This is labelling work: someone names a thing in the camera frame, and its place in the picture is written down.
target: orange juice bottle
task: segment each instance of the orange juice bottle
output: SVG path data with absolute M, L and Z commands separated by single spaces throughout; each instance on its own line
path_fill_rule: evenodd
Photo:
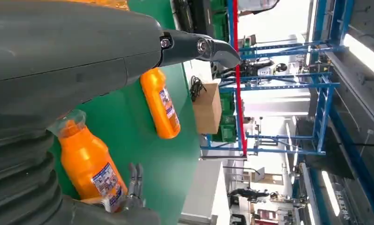
M 115 211 L 127 187 L 108 147 L 89 131 L 85 119 L 85 112 L 73 110 L 49 130 L 59 139 L 61 164 L 81 199 L 108 198 L 111 211 Z
M 179 134 L 180 123 L 166 89 L 165 80 L 166 77 L 159 68 L 151 69 L 140 77 L 158 136 L 170 139 Z

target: ceiling light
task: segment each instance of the ceiling light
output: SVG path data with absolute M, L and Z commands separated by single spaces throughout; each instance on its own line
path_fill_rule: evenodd
M 291 169 L 289 168 L 289 159 L 288 159 L 288 153 L 285 152 L 285 161 L 286 161 L 286 171 L 288 172 L 288 174 L 291 173 Z
M 315 16 L 317 14 L 317 3 L 318 3 L 318 0 L 313 1 L 313 10 L 311 11 L 310 30 L 308 31 L 307 42 L 312 42 L 313 41 Z M 310 65 L 310 60 L 311 60 L 311 54 L 307 53 L 307 55 L 306 55 L 306 65 Z
M 344 45 L 349 47 L 350 52 L 374 72 L 374 52 L 372 50 L 349 34 L 344 37 Z
M 311 208 L 311 204 L 310 203 L 307 204 L 307 207 L 308 207 L 308 213 L 310 215 L 311 225 L 315 225 L 313 208 Z
M 293 151 L 292 139 L 291 139 L 291 130 L 289 129 L 289 124 L 288 123 L 286 123 L 286 134 L 288 135 L 289 150 Z
M 329 179 L 329 175 L 326 171 L 322 171 L 322 177 L 324 179 L 326 191 L 328 192 L 330 204 L 332 205 L 335 215 L 338 216 L 340 213 L 340 208 L 339 204 L 337 203 L 335 191 L 333 190 L 332 184 Z
M 295 153 L 295 155 L 293 157 L 293 167 L 295 167 L 297 164 L 298 164 L 298 154 Z

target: cardboard box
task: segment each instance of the cardboard box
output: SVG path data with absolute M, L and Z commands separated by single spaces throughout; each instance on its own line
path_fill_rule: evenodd
M 220 104 L 219 86 L 217 83 L 205 83 L 206 88 L 193 102 L 195 123 L 199 134 L 217 134 L 222 106 Z

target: green table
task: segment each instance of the green table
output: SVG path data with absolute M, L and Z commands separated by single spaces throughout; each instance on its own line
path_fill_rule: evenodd
M 133 11 L 153 16 L 164 29 L 174 29 L 169 0 L 130 0 L 129 6 Z M 90 131 L 109 147 L 125 182 L 129 177 L 128 163 L 142 163 L 147 207 L 160 214 L 163 225 L 175 225 L 190 188 L 200 147 L 183 67 L 178 64 L 163 71 L 181 125 L 174 139 L 158 138 L 139 82 L 78 108 L 86 112 Z M 63 193 L 78 198 L 61 166 L 58 142 L 51 151 L 57 159 L 55 169 Z

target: shelving rack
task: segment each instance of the shelving rack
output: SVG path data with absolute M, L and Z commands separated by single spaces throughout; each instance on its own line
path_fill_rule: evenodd
M 345 46 L 340 45 L 339 41 L 334 39 L 329 40 L 315 40 L 306 43 L 294 43 L 294 44 L 280 44 L 280 45 L 268 45 L 268 46 L 254 46 L 249 48 L 238 48 L 238 2 L 237 0 L 228 0 L 228 18 L 229 18 L 229 28 L 230 28 L 230 42 L 234 48 L 241 53 L 241 58 L 245 59 L 256 59 L 261 57 L 276 57 L 276 56 L 285 56 L 285 55 L 301 55 L 310 53 L 315 56 L 317 53 L 324 52 L 339 52 L 346 49 Z M 343 37 L 345 31 L 342 31 L 341 35 L 337 35 L 337 32 L 333 32 L 334 38 Z M 206 135 L 207 146 L 202 146 L 203 150 L 233 150 L 233 151 L 242 151 L 242 157 L 246 157 L 248 152 L 287 152 L 287 153 L 298 153 L 298 154 L 316 154 L 323 155 L 325 154 L 325 149 L 323 149 L 323 140 L 325 137 L 325 128 L 328 122 L 329 109 L 332 103 L 332 94 L 335 87 L 338 86 L 338 83 L 331 83 L 328 79 L 329 73 L 324 74 L 300 74 L 300 75 L 283 75 L 283 76 L 268 76 L 268 77 L 241 77 L 239 65 L 235 68 L 235 78 L 223 79 L 220 84 L 220 92 L 232 92 L 235 95 L 236 100 L 236 117 L 237 117 L 237 143 L 238 146 L 234 147 L 225 147 L 230 143 L 223 143 L 218 146 L 212 146 L 212 141 L 210 135 Z M 288 80 L 289 78 L 294 77 L 311 77 L 311 83 L 304 82 L 294 82 Z M 290 85 L 283 86 L 260 86 L 258 81 L 265 80 L 280 80 L 288 81 Z M 248 87 L 241 84 L 241 82 L 257 82 L 257 85 L 254 87 Z M 230 84 L 236 84 L 236 87 L 229 87 Z M 245 90 L 275 90 L 275 89 L 296 89 L 296 88 L 316 88 L 318 92 L 318 102 L 317 102 L 317 111 L 315 116 L 315 126 L 312 136 L 301 137 L 301 136 L 292 136 L 291 139 L 307 139 L 312 140 L 315 143 L 318 143 L 317 146 L 313 146 L 313 149 L 304 150 L 297 146 L 297 152 L 291 152 L 289 150 L 274 150 L 274 149 L 262 149 L 262 148 L 248 148 L 247 139 L 248 138 L 259 138 L 259 139 L 272 139 L 275 142 L 282 142 L 279 139 L 285 139 L 288 137 L 282 135 L 246 135 L 243 130 L 243 111 L 242 111 L 242 100 L 241 100 L 241 91 Z

